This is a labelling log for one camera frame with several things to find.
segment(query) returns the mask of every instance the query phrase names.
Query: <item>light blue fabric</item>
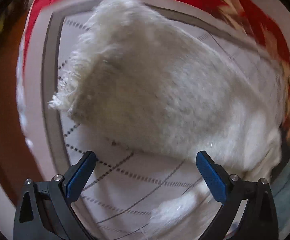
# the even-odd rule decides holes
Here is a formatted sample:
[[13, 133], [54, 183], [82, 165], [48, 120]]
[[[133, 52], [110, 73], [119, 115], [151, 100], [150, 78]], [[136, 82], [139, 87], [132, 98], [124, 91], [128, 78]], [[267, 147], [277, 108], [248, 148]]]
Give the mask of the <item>light blue fabric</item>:
[[290, 218], [290, 160], [271, 185], [271, 190], [276, 206], [279, 231], [281, 231]]

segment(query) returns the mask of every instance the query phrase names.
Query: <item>blue gripper pad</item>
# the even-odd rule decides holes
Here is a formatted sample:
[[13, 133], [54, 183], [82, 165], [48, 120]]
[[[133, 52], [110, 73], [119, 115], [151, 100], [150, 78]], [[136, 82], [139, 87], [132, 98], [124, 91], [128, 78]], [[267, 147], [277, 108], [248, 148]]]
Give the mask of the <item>blue gripper pad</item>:
[[227, 198], [226, 184], [222, 181], [222, 179], [216, 172], [216, 164], [205, 151], [200, 151], [199, 153], [197, 153], [196, 166], [200, 174], [203, 176], [214, 199], [224, 204]]
[[83, 161], [83, 163], [77, 163], [77, 165], [80, 166], [66, 186], [66, 198], [69, 203], [78, 200], [87, 180], [96, 166], [96, 160], [95, 153], [89, 152], [88, 157]]

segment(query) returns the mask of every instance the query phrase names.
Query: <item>white towel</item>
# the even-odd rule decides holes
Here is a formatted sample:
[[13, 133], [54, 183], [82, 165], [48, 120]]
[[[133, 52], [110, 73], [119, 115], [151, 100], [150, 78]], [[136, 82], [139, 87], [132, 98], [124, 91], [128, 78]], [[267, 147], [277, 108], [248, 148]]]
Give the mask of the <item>white towel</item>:
[[[86, 26], [52, 107], [137, 151], [195, 162], [206, 150], [228, 173], [269, 179], [279, 129], [237, 67], [138, 0], [102, 0]], [[201, 182], [162, 203], [148, 237], [184, 224], [210, 199]], [[216, 214], [211, 202], [197, 235], [183, 239], [203, 232]]]

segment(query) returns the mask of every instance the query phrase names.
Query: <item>metal screw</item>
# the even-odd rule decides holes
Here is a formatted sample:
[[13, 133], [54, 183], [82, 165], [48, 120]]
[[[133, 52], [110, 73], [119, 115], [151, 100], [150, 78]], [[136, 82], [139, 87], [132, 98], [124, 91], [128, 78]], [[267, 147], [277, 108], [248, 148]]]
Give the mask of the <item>metal screw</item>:
[[54, 180], [55, 181], [60, 181], [62, 178], [63, 178], [63, 176], [60, 175], [60, 174], [57, 174], [57, 175], [54, 176]]
[[31, 179], [26, 179], [26, 181], [25, 181], [25, 184], [26, 185], [29, 185], [29, 184], [31, 184], [32, 183], [32, 180]]
[[266, 185], [268, 183], [268, 180], [265, 178], [261, 178], [260, 182]]
[[232, 181], [238, 181], [239, 177], [236, 174], [232, 174], [232, 175], [230, 175], [230, 179]]

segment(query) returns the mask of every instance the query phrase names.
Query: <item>gray line pattern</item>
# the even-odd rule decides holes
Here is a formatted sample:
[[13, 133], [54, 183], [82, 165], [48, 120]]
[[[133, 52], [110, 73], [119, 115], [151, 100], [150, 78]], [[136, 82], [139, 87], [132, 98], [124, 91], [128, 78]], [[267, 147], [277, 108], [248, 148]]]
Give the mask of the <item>gray line pattern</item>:
[[189, 191], [191, 188], [195, 187], [201, 180], [203, 179], [203, 177], [200, 177], [198, 180], [196, 180], [188, 189], [186, 189], [184, 191], [184, 193], [182, 195], [184, 195], [187, 191]]
[[210, 36], [211, 36], [211, 34], [210, 34], [209, 32], [207, 32], [207, 33], [204, 33], [203, 35], [197, 37], [197, 39], [198, 39], [199, 41], [203, 41], [203, 40], [207, 39], [207, 38], [210, 37]]
[[73, 125], [73, 127], [71, 129], [69, 129], [66, 133], [64, 133], [64, 137], [67, 137], [68, 135], [70, 135], [72, 132], [74, 132], [75, 129], [77, 129], [81, 124], [75, 124]]
[[66, 59], [64, 62], [58, 65], [58, 70], [61, 70], [66, 64], [68, 63], [68, 60]]
[[[74, 151], [79, 152], [79, 153], [85, 153], [82, 150], [79, 150], [79, 149], [77, 149], [76, 147], [74, 147], [74, 146], [72, 146], [70, 144], [66, 144], [66, 147], [69, 147], [71, 150], [74, 150]], [[143, 182], [154, 183], [154, 184], [160, 184], [161, 183], [161, 179], [156, 179], [156, 178], [142, 176], [142, 175], [139, 175], [139, 174], [136, 174], [136, 173], [132, 173], [130, 171], [126, 171], [126, 170], [121, 169], [121, 168], [114, 168], [114, 165], [108, 164], [108, 163], [103, 162], [102, 160], [99, 160], [99, 159], [97, 159], [97, 162], [99, 164], [102, 164], [104, 166], [107, 166], [109, 168], [112, 168], [116, 172], [121, 173], [122, 175], [128, 176], [131, 179], [136, 179], [136, 180], [140, 180], [140, 181], [143, 181]], [[163, 183], [162, 186], [166, 186], [166, 187], [185, 187], [185, 188], [190, 188], [194, 184], [195, 184], [195, 182], [194, 183], [188, 183], [188, 182], [181, 182], [181, 181], [169, 181], [169, 182]]]
[[114, 169], [116, 169], [117, 167], [119, 167], [120, 165], [122, 165], [123, 163], [125, 163], [127, 160], [129, 160], [130, 157], [132, 157], [134, 155], [134, 153], [131, 153], [130, 155], [128, 155], [127, 157], [125, 157], [123, 160], [121, 160], [119, 163], [117, 163], [112, 169], [109, 169], [108, 171], [106, 171], [102, 176], [100, 176], [99, 178], [97, 178], [96, 180], [94, 180], [92, 183], [90, 183], [89, 185], [87, 185], [82, 192], [86, 191], [87, 189], [89, 189], [90, 187], [94, 186], [97, 182], [99, 182], [100, 180], [102, 180], [103, 178], [105, 178], [109, 173], [111, 173]]
[[74, 28], [79, 28], [80, 30], [84, 30], [86, 32], [89, 31], [89, 29], [90, 29], [85, 24], [82, 24], [82, 23], [79, 23], [79, 22], [76, 22], [76, 21], [73, 21], [73, 20], [65, 20], [64, 24], [68, 25], [68, 26], [72, 26]]
[[122, 238], [124, 238], [125, 236], [129, 236], [129, 235], [131, 235], [131, 234], [133, 234], [133, 233], [136, 233], [136, 232], [138, 232], [141, 228], [138, 228], [137, 230], [135, 230], [135, 231], [133, 231], [133, 232], [130, 232], [130, 233], [128, 233], [128, 234], [126, 234], [126, 235], [124, 235], [124, 236], [121, 236], [121, 237], [119, 237], [119, 238], [115, 238], [115, 239], [112, 239], [112, 240], [118, 240], [118, 239], [122, 239]]
[[[124, 211], [123, 209], [120, 209], [120, 208], [117, 208], [117, 207], [113, 207], [109, 204], [105, 204], [97, 199], [93, 199], [93, 198], [90, 198], [90, 197], [87, 197], [87, 196], [82, 196], [82, 199], [86, 199], [94, 204], [97, 204], [99, 206], [102, 206], [103, 208], [108, 208], [110, 210], [113, 210], [113, 211], [117, 211], [117, 212], [122, 212]], [[151, 215], [152, 213], [151, 212], [148, 212], [148, 211], [137, 211], [137, 210], [128, 210], [127, 211], [128, 214], [135, 214], [135, 215]]]
[[112, 219], [112, 218], [115, 218], [115, 217], [117, 217], [117, 216], [119, 216], [119, 215], [121, 215], [121, 214], [124, 214], [125, 212], [127, 212], [128, 210], [130, 210], [131, 208], [133, 208], [134, 206], [136, 206], [138, 203], [140, 203], [140, 202], [142, 202], [145, 198], [147, 198], [148, 196], [150, 196], [150, 195], [152, 195], [152, 193], [154, 193], [156, 190], [158, 190], [161, 186], [162, 186], [162, 184], [163, 183], [165, 183], [183, 164], [185, 163], [185, 160], [183, 160], [173, 171], [172, 171], [172, 173], [171, 174], [169, 174], [167, 177], [166, 177], [166, 179], [161, 183], [161, 184], [159, 184], [156, 188], [154, 188], [151, 192], [149, 192], [145, 197], [142, 197], [140, 200], [138, 200], [137, 202], [135, 202], [133, 205], [131, 205], [129, 208], [127, 208], [127, 209], [125, 209], [124, 211], [122, 211], [122, 212], [120, 212], [120, 213], [118, 213], [118, 214], [116, 214], [116, 215], [114, 215], [114, 216], [111, 216], [111, 217], [109, 217], [109, 218], [107, 218], [107, 219], [104, 219], [104, 220], [101, 220], [101, 221], [99, 221], [99, 222], [97, 222], [97, 224], [100, 224], [100, 223], [103, 223], [103, 222], [105, 222], [105, 221], [107, 221], [107, 220], [110, 220], [110, 219]]
[[114, 228], [109, 228], [109, 227], [106, 227], [106, 226], [99, 226], [99, 228], [101, 229], [105, 229], [105, 230], [108, 230], [108, 231], [112, 231], [112, 232], [116, 232], [116, 233], [124, 233], [124, 234], [131, 234], [133, 232], [131, 231], [125, 231], [125, 230], [120, 230], [120, 229], [114, 229]]

